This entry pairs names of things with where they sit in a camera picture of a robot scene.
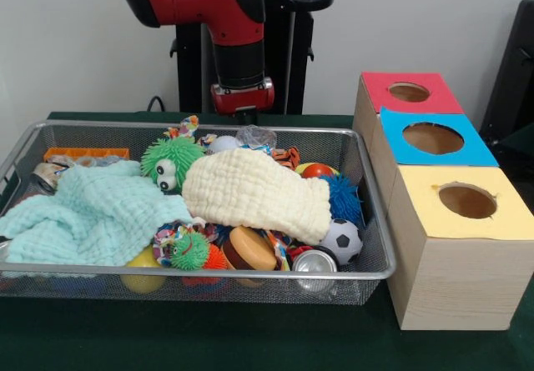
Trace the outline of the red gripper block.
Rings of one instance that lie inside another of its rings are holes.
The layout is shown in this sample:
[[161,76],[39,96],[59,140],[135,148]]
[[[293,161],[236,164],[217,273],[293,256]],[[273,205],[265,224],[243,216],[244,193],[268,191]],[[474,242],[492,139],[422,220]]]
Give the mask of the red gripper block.
[[[239,113],[248,110],[264,111],[273,107],[275,101],[275,87],[271,78],[264,80],[252,88],[230,89],[223,88],[219,84],[210,87],[211,96],[216,113],[223,115],[235,115],[236,124],[245,126],[247,115]],[[259,114],[249,115],[251,125],[259,126]]]

